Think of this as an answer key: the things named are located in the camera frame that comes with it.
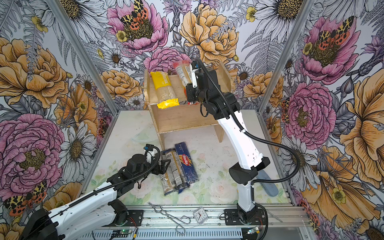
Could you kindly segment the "Ankara spaghetti bag left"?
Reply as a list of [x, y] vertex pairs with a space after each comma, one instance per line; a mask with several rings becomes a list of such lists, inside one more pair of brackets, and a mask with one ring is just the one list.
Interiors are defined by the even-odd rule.
[[[169, 159], [169, 158], [166, 157], [165, 152], [162, 152], [161, 160], [165, 160], [165, 159]], [[171, 163], [168, 167], [167, 172], [164, 175], [161, 175], [161, 183], [162, 183], [163, 192], [164, 192], [165, 196], [167, 196], [171, 193], [174, 193], [177, 190], [175, 178], [173, 176], [173, 172], [171, 169]]]

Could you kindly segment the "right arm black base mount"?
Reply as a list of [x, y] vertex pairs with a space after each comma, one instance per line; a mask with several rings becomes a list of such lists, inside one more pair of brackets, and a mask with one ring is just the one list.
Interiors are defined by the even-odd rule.
[[241, 208], [224, 209], [224, 221], [227, 226], [265, 225], [268, 216], [261, 207], [253, 207], [249, 212]]

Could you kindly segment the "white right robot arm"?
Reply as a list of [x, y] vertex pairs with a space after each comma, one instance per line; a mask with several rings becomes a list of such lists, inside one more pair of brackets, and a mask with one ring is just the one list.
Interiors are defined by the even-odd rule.
[[251, 181], [270, 163], [263, 157], [251, 138], [246, 136], [243, 116], [236, 97], [221, 91], [216, 71], [204, 73], [202, 69], [192, 71], [192, 83], [186, 86], [189, 102], [199, 102], [207, 115], [214, 117], [230, 139], [237, 154], [238, 163], [229, 169], [232, 179], [238, 184], [238, 209], [244, 213], [254, 210]]

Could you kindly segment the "wooden two-tier shelf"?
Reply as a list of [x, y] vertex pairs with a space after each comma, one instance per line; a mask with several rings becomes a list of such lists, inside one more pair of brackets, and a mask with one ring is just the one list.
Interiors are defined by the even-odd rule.
[[[232, 76], [228, 72], [225, 65], [220, 62], [216, 69], [219, 84], [223, 92], [230, 92], [232, 90], [231, 82]], [[144, 72], [144, 96], [148, 105], [159, 141], [163, 150], [166, 149], [164, 134], [184, 131], [208, 126], [214, 126], [219, 143], [223, 141], [225, 131], [219, 125], [218, 121], [212, 116], [204, 118], [200, 113], [200, 104], [198, 105], [179, 105], [168, 109], [161, 110], [158, 108], [158, 98], [155, 91], [155, 86], [149, 70], [145, 69]], [[184, 93], [184, 87], [177, 75], [171, 75], [170, 82], [174, 89], [179, 102], [187, 100]]]

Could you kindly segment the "aluminium corner post left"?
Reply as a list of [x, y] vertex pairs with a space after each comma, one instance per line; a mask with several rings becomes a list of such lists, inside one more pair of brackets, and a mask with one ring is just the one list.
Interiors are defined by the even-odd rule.
[[96, 69], [96, 66], [92, 62], [86, 48], [84, 47], [81, 38], [76, 33], [73, 28], [70, 20], [67, 17], [65, 10], [62, 8], [60, 1], [48, 1], [47, 2], [50, 10], [53, 15], [56, 17], [57, 22], [62, 27], [62, 32], [64, 36], [71, 42], [72, 46], [76, 50], [78, 56], [80, 57], [81, 63], [84, 64], [88, 74], [92, 77], [95, 82], [98, 90], [103, 96], [106, 104], [110, 108], [112, 115], [117, 116], [119, 114], [120, 108], [115, 104], [113, 98], [109, 94], [99, 72]]

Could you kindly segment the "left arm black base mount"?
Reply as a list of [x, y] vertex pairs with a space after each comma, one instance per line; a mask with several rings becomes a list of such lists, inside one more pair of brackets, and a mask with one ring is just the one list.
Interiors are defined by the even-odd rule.
[[143, 221], [143, 210], [127, 210], [116, 215], [114, 224], [118, 227], [140, 227]]

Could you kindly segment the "grey blue oval pad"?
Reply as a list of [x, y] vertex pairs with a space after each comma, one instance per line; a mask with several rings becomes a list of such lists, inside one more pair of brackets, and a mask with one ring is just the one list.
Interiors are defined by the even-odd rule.
[[[258, 174], [258, 179], [271, 180], [269, 175], [264, 171], [260, 170]], [[260, 183], [264, 191], [270, 197], [276, 197], [279, 194], [279, 189], [274, 183]]]

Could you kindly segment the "blue Barilla spaghetti box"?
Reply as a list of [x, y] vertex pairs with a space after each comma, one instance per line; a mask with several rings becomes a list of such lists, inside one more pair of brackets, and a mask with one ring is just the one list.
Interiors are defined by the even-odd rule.
[[188, 185], [192, 185], [199, 180], [194, 167], [191, 154], [185, 142], [175, 144], [175, 150], [184, 171]]

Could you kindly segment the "red spaghetti bag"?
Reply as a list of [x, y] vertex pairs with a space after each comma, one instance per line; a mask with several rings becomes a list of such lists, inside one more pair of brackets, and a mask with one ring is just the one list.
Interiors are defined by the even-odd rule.
[[176, 73], [179, 79], [182, 82], [184, 87], [184, 93], [187, 96], [187, 85], [192, 83], [192, 72], [191, 64], [187, 60], [181, 60], [173, 63], [173, 68], [176, 70]]

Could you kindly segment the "ankara spaghetti bag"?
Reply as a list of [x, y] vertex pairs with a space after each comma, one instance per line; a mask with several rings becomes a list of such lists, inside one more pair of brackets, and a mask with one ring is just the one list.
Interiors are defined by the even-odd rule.
[[185, 189], [189, 188], [189, 184], [185, 177], [183, 168], [181, 166], [181, 162], [179, 160], [179, 156], [175, 149], [165, 150], [165, 156], [167, 159], [171, 160], [170, 168], [175, 180], [176, 189], [178, 193], [182, 193]]
[[[162, 152], [161, 160], [165, 160], [165, 159], [169, 159], [169, 158], [166, 157], [165, 152]], [[163, 192], [164, 192], [165, 196], [167, 196], [171, 193], [174, 193], [177, 190], [175, 178], [173, 176], [173, 172], [171, 169], [171, 163], [168, 167], [167, 172], [164, 175], [161, 175], [161, 183], [162, 183]]]

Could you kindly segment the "Ankara spaghetti bag right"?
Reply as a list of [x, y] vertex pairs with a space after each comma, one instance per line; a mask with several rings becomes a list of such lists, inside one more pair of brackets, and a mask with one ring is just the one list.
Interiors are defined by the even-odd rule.
[[179, 160], [179, 156], [175, 149], [165, 150], [165, 156], [167, 159], [171, 160], [170, 168], [175, 180], [176, 189], [178, 193], [182, 193], [185, 189], [189, 188], [189, 184], [185, 177], [183, 168], [181, 166], [181, 162]]

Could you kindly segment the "aluminium corner post right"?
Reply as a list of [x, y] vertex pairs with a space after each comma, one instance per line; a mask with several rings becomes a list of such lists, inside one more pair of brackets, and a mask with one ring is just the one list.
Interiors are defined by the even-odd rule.
[[269, 102], [274, 88], [277, 86], [279, 82], [279, 78], [281, 76], [281, 73], [283, 71], [283, 68], [291, 54], [291, 51], [299, 37], [300, 32], [305, 27], [306, 21], [310, 15], [311, 9], [313, 5], [315, 4], [315, 1], [313, 0], [307, 0], [304, 1], [302, 4], [302, 7], [298, 13], [297, 19], [293, 25], [293, 29], [288, 35], [286, 44], [283, 48], [283, 51], [277, 61], [277, 65], [273, 71], [273, 74], [271, 76], [271, 80], [269, 85], [266, 88], [266, 92], [264, 93], [261, 103], [259, 104], [257, 113], [261, 115], [264, 111], [264, 109], [267, 106], [267, 103]]

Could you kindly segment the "aluminium corner post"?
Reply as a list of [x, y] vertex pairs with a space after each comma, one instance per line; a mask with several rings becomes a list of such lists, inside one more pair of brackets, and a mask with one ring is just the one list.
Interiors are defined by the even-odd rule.
[[84, 47], [81, 38], [76, 33], [73, 28], [70, 20], [67, 17], [65, 10], [62, 8], [60, 1], [48, 1], [47, 2], [50, 10], [53, 15], [56, 17], [57, 22], [62, 27], [62, 32], [64, 36], [71, 42], [72, 46], [76, 50], [78, 56], [80, 57], [81, 63], [84, 64], [88, 74], [92, 77], [95, 82], [98, 90], [103, 96], [106, 104], [110, 108], [112, 115], [117, 116], [119, 114], [120, 108], [115, 104], [113, 98], [109, 94], [99, 72], [96, 69], [96, 66], [92, 62], [86, 48]]
[[273, 71], [273, 74], [271, 76], [271, 80], [269, 85], [266, 88], [266, 92], [264, 93], [261, 103], [259, 104], [257, 113], [261, 115], [264, 111], [264, 109], [267, 106], [267, 103], [269, 102], [274, 88], [277, 86], [279, 82], [279, 78], [281, 76], [281, 73], [283, 71], [283, 68], [291, 54], [291, 51], [299, 37], [300, 32], [305, 27], [306, 21], [310, 15], [311, 9], [313, 5], [315, 4], [315, 1], [313, 0], [307, 0], [304, 1], [302, 4], [302, 7], [298, 13], [297, 19], [293, 25], [293, 29], [288, 35], [286, 44], [283, 48], [283, 51], [277, 61], [277, 65]]

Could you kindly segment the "small white clock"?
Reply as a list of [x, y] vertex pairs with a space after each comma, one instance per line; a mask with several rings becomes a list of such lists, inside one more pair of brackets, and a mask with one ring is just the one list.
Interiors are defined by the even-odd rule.
[[193, 212], [193, 217], [194, 219], [196, 220], [197, 224], [198, 225], [202, 225], [203, 223], [205, 223], [209, 216], [206, 212], [206, 210], [203, 208], [203, 207], [200, 207], [198, 209], [196, 209], [194, 212]]

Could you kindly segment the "yellow spaghetti bag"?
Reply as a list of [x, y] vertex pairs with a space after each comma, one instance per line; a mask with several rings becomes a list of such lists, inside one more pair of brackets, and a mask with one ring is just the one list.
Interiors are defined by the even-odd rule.
[[158, 98], [157, 107], [163, 110], [179, 106], [179, 99], [174, 92], [168, 73], [151, 72], [150, 74]]

